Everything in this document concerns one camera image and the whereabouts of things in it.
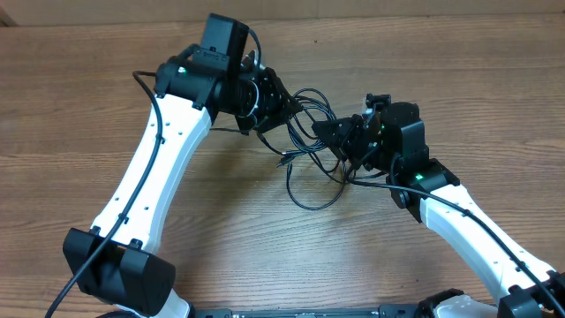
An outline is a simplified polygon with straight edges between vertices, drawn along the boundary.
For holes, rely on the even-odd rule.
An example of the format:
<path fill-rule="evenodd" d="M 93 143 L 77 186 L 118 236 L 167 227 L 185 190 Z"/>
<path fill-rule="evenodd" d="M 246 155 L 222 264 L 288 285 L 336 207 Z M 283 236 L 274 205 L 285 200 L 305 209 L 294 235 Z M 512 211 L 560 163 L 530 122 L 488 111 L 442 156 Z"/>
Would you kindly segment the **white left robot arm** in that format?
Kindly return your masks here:
<path fill-rule="evenodd" d="M 86 231 L 70 229 L 63 253 L 71 285 L 113 306 L 115 317 L 187 317 L 174 291 L 176 269 L 158 256 L 178 185 L 217 116 L 231 114 L 242 133 L 265 133 L 299 111 L 246 24 L 212 14 L 200 43 L 170 57 L 146 88 L 147 126 L 112 199 Z"/>

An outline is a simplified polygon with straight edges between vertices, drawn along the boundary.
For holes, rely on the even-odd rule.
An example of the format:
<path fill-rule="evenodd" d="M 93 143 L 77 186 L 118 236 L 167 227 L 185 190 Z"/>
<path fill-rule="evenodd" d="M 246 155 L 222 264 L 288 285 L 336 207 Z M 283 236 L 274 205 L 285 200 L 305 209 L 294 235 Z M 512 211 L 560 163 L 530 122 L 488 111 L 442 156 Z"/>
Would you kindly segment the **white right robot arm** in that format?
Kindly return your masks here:
<path fill-rule="evenodd" d="M 441 236 L 479 277 L 493 305 L 450 289 L 420 301 L 417 317 L 554 317 L 564 315 L 564 275 L 527 252 L 471 198 L 460 179 L 429 155 L 418 105 L 368 102 L 365 111 L 313 124 L 336 157 L 387 176 L 383 188 Z"/>

